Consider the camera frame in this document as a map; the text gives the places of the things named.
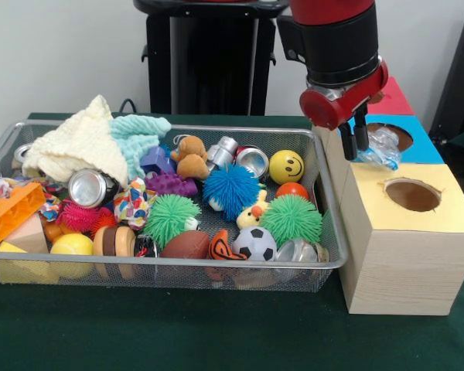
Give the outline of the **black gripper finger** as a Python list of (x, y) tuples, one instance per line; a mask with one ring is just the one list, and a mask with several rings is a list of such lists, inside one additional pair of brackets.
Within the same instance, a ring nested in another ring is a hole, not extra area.
[(357, 142), (349, 125), (340, 125), (339, 133), (343, 146), (343, 154), (347, 161), (357, 158)]
[(356, 111), (354, 115), (354, 135), (359, 151), (366, 151), (369, 148), (366, 115), (367, 111)]

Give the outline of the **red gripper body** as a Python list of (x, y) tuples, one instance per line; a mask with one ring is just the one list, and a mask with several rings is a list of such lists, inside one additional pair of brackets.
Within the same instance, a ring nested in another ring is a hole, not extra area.
[(380, 60), (376, 70), (361, 81), (341, 88), (314, 85), (299, 98), (303, 114), (314, 126), (331, 131), (349, 121), (359, 107), (380, 93), (388, 81), (387, 64)]

